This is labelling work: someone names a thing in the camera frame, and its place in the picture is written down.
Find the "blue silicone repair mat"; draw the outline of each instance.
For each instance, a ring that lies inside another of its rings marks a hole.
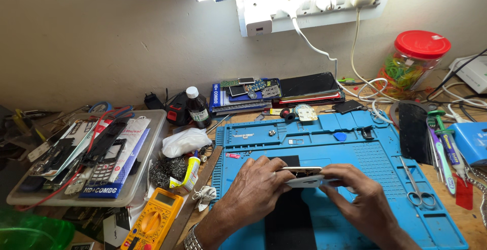
[[[374,139],[365,140],[360,128],[372,125]],[[341,143],[333,133],[347,135]],[[468,249],[463,235],[447,210],[436,198],[434,207],[414,206],[406,199],[412,191],[399,159],[399,135],[392,125],[374,119],[367,111],[319,115],[318,120],[286,124],[283,119],[227,124],[217,128],[216,144],[222,155],[213,171],[212,186],[217,201],[230,187],[243,163],[261,155],[268,157],[298,155],[301,166],[326,166],[350,163],[384,188],[399,225],[423,249]],[[240,158],[227,157],[237,154]],[[436,197],[429,181],[416,161],[404,158],[420,191]],[[338,191],[350,202],[354,194],[345,188]],[[338,208],[317,188],[305,188],[301,198],[308,205],[318,249],[375,249],[370,240],[358,232],[340,214]],[[298,221],[289,211],[289,224]],[[264,249],[264,220],[244,227],[231,235],[220,249]]]

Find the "green plastic container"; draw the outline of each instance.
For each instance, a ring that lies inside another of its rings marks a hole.
[[[0,249],[64,250],[74,234],[70,222],[0,209]]]

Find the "red lid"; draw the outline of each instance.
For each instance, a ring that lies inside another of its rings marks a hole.
[[[420,59],[438,59],[451,48],[445,37],[424,30],[409,30],[399,34],[394,46],[400,52]]]

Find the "wall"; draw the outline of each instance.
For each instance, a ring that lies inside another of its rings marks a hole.
[[[194,85],[244,76],[286,78],[332,71],[293,31],[243,38],[234,1],[0,0],[0,104],[70,110],[107,100],[141,104]],[[395,36],[430,30],[452,49],[443,61],[487,45],[487,0],[389,0],[381,17],[363,21],[355,63],[376,75]],[[351,76],[354,23],[303,29]]]

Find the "hand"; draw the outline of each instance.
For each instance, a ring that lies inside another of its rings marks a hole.
[[[218,248],[238,229],[271,213],[279,196],[292,189],[284,183],[295,176],[288,170],[276,172],[286,166],[279,158],[249,158],[226,194],[196,226],[194,233],[202,248]]]
[[[330,164],[320,172],[325,179],[338,179],[320,186],[342,215],[381,249],[420,249],[399,227],[382,186],[351,164]],[[332,186],[352,187],[358,196],[348,202]]]

